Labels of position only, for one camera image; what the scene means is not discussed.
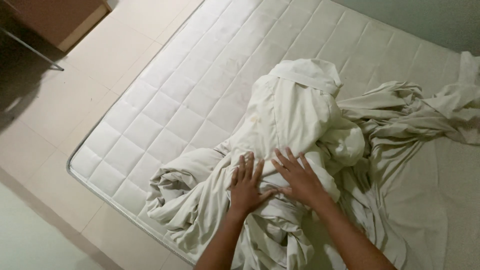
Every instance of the mattress edge piping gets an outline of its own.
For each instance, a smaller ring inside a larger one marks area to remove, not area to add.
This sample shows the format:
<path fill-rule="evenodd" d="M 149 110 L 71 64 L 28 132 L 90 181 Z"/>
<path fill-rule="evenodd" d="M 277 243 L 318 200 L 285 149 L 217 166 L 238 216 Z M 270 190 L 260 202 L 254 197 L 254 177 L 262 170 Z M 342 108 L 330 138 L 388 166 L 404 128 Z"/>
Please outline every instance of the mattress edge piping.
<path fill-rule="evenodd" d="M 181 258 L 184 262 L 188 263 L 190 266 L 194 267 L 195 264 L 192 263 L 190 260 L 179 254 L 177 251 L 175 251 L 173 248 L 169 247 L 167 244 L 165 244 L 161 239 L 153 235 L 151 232 L 149 232 L 146 228 L 144 228 L 140 223 L 129 217 L 123 210 L 118 208 L 116 205 L 114 205 L 111 201 L 109 201 L 107 198 L 105 198 L 103 195 L 98 193 L 96 190 L 92 189 L 85 181 L 80 179 L 77 175 L 75 175 L 72 170 L 71 170 L 71 162 L 75 154 L 78 152 L 80 147 L 84 144 L 84 142 L 87 140 L 87 138 L 91 135 L 91 133 L 96 129 L 96 127 L 100 124 L 100 122 L 103 120 L 103 118 L 108 114 L 108 112 L 112 109 L 112 107 L 120 100 L 120 98 L 127 92 L 127 90 L 132 86 L 132 84 L 137 80 L 137 78 L 140 76 L 140 74 L 143 73 L 143 71 L 150 65 L 152 60 L 157 57 L 157 55 L 163 50 L 163 48 L 169 44 L 169 42 L 174 38 L 174 36 L 184 27 L 184 25 L 190 20 L 190 18 L 197 12 L 197 10 L 203 5 L 203 3 L 206 0 L 202 0 L 202 2 L 193 10 L 192 13 L 180 24 L 180 26 L 173 32 L 173 34 L 167 39 L 164 45 L 155 53 L 152 59 L 148 61 L 148 63 L 145 65 L 145 67 L 142 68 L 142 70 L 135 76 L 135 78 L 132 80 L 132 82 L 128 85 L 128 87 L 122 92 L 121 95 L 115 100 L 114 103 L 108 108 L 108 110 L 100 117 L 100 119 L 94 124 L 94 126 L 88 131 L 88 133 L 85 135 L 85 137 L 80 141 L 80 143 L 77 145 L 77 147 L 73 150 L 73 152 L 70 154 L 70 156 L 67 159 L 67 164 L 66 164 L 66 169 L 69 175 L 71 175 L 75 180 L 77 180 L 80 184 L 82 184 L 85 188 L 87 188 L 90 192 L 95 194 L 97 197 L 102 199 L 104 202 L 106 202 L 109 206 L 111 206 L 113 209 L 115 209 L 118 213 L 120 213 L 123 217 L 125 217 L 128 221 L 136 225 L 139 229 L 141 229 L 144 233 L 146 233 L 148 236 L 152 237 L 155 239 L 158 243 L 160 243 L 164 248 L 166 248 L 168 251 L 171 253 L 175 254 L 177 257 Z"/>

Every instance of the finger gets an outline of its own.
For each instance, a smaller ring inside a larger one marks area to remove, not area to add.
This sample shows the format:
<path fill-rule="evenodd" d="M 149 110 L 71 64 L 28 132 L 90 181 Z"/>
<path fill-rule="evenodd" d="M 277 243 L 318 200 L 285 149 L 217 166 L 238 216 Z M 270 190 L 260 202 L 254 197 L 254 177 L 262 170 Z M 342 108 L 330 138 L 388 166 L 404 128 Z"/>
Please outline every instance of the finger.
<path fill-rule="evenodd" d="M 238 182 L 238 175 L 239 175 L 239 168 L 236 167 L 234 170 L 233 170 L 233 174 L 232 174 L 232 182 L 230 183 L 230 188 L 234 187 L 237 182 Z"/>
<path fill-rule="evenodd" d="M 267 191 L 265 191 L 263 194 L 260 194 L 260 201 L 264 202 L 266 201 L 270 196 L 272 196 L 273 194 L 276 194 L 278 193 L 278 190 L 276 189 L 269 189 Z"/>
<path fill-rule="evenodd" d="M 245 167 L 245 178 L 247 180 L 250 180 L 252 178 L 252 173 L 253 173 L 253 161 L 255 160 L 253 156 L 253 152 L 250 152 L 247 160 L 247 166 Z"/>
<path fill-rule="evenodd" d="M 278 188 L 278 192 L 288 196 L 288 197 L 292 197 L 293 196 L 293 192 L 292 192 L 292 189 L 290 187 L 279 187 Z"/>
<path fill-rule="evenodd" d="M 282 165 L 280 165 L 276 160 L 272 160 L 272 164 L 275 167 L 276 171 L 288 182 L 289 172 Z"/>
<path fill-rule="evenodd" d="M 245 157 L 243 155 L 240 156 L 239 162 L 239 175 L 237 179 L 239 182 L 241 182 L 245 176 Z"/>
<path fill-rule="evenodd" d="M 292 164 L 295 167 L 300 167 L 300 164 L 297 161 L 297 159 L 295 158 L 295 156 L 293 155 L 292 150 L 290 150 L 290 147 L 285 147 L 285 151 L 287 152 L 287 156 L 288 156 L 288 159 L 290 160 L 290 162 L 292 162 Z"/>
<path fill-rule="evenodd" d="M 312 168 L 310 167 L 310 164 L 308 163 L 307 159 L 305 158 L 305 155 L 302 152 L 300 152 L 300 160 L 306 171 L 313 172 Z"/>
<path fill-rule="evenodd" d="M 262 173 L 264 171 L 264 164 L 265 160 L 261 160 L 257 164 L 257 169 L 255 169 L 255 173 L 253 174 L 252 181 L 257 184 L 260 182 L 260 177 L 262 176 Z"/>
<path fill-rule="evenodd" d="M 280 150 L 278 150 L 278 148 L 275 148 L 275 154 L 276 154 L 276 157 L 278 158 L 278 160 L 280 160 L 280 162 L 282 162 L 283 166 L 287 170 L 291 171 L 294 168 L 292 162 L 290 162 L 286 157 L 284 157 L 282 155 L 282 153 L 280 153 Z"/>

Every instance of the white mattress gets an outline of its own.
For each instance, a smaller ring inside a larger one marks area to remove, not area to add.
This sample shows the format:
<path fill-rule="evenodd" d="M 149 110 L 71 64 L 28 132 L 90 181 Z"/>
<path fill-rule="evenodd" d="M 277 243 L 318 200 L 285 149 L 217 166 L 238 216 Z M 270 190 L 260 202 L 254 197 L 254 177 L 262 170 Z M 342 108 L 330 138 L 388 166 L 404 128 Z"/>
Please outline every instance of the white mattress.
<path fill-rule="evenodd" d="M 282 60 L 336 65 L 337 99 L 409 80 L 429 96 L 455 82 L 460 56 L 329 0 L 206 0 L 80 143 L 67 170 L 170 251 L 146 214 L 148 180 L 181 153 L 240 125 L 252 84 Z"/>

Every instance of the beige floor tile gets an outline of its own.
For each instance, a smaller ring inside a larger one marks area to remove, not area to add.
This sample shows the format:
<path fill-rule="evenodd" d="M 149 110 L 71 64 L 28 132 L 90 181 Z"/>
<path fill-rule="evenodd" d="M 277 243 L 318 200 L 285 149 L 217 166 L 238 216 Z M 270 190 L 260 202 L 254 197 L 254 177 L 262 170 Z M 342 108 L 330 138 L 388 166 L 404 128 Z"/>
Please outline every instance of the beige floor tile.
<path fill-rule="evenodd" d="M 192 270 L 193 267 L 184 262 L 177 255 L 170 253 L 167 260 L 163 264 L 161 270 Z"/>
<path fill-rule="evenodd" d="M 36 98 L 20 120 L 49 143 L 58 147 L 108 89 L 71 65 L 65 71 L 42 80 Z"/>
<path fill-rule="evenodd" d="M 124 0 L 109 15 L 145 36 L 156 39 L 189 0 Z"/>
<path fill-rule="evenodd" d="M 165 30 L 156 38 L 156 42 L 165 44 L 167 40 L 175 33 L 180 25 L 190 16 L 203 0 L 191 0 L 190 3 L 178 14 L 177 17 L 165 28 Z"/>
<path fill-rule="evenodd" d="M 158 270 L 170 254 L 107 204 L 82 234 L 125 270 Z"/>
<path fill-rule="evenodd" d="M 19 120 L 0 133 L 0 167 L 21 183 L 55 151 L 55 147 Z"/>
<path fill-rule="evenodd" d="M 121 95 L 135 77 L 142 71 L 148 62 L 155 56 L 155 54 L 162 48 L 162 44 L 153 42 L 150 47 L 140 56 L 140 58 L 128 69 L 128 71 L 120 78 L 120 80 L 112 87 L 112 91 Z"/>
<path fill-rule="evenodd" d="M 55 151 L 32 176 L 26 188 L 81 232 L 103 201 L 67 173 L 66 163 L 67 156 Z"/>
<path fill-rule="evenodd" d="M 71 50 L 66 62 L 110 89 L 152 42 L 108 16 Z"/>
<path fill-rule="evenodd" d="M 59 150 L 67 156 L 72 154 L 80 141 L 95 125 L 95 123 L 103 116 L 110 106 L 117 100 L 119 96 L 109 91 L 88 113 L 87 116 L 75 127 L 68 137 L 60 144 Z"/>

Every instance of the hand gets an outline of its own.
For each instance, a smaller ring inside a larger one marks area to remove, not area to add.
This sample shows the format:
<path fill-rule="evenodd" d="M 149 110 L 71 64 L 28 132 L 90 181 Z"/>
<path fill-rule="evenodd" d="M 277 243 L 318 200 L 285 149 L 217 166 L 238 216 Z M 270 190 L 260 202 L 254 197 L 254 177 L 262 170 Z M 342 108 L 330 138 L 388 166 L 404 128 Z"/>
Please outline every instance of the hand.
<path fill-rule="evenodd" d="M 288 159 L 280 153 L 280 150 L 275 149 L 275 154 L 283 163 L 283 166 L 277 161 L 272 160 L 275 169 L 290 184 L 290 187 L 279 188 L 279 192 L 311 208 L 315 208 L 319 201 L 323 201 L 322 199 L 330 199 L 330 196 L 324 190 L 322 183 L 318 180 L 317 175 L 313 172 L 303 153 L 299 155 L 305 169 L 298 163 L 290 148 L 287 147 L 286 151 Z"/>
<path fill-rule="evenodd" d="M 253 160 L 253 152 L 250 153 L 246 165 L 244 156 L 240 156 L 240 165 L 233 171 L 230 186 L 232 203 L 229 212 L 232 211 L 244 219 L 277 192 L 276 189 L 270 189 L 263 194 L 258 192 L 257 185 L 260 182 L 265 161 L 258 162 L 255 173 L 252 175 Z"/>

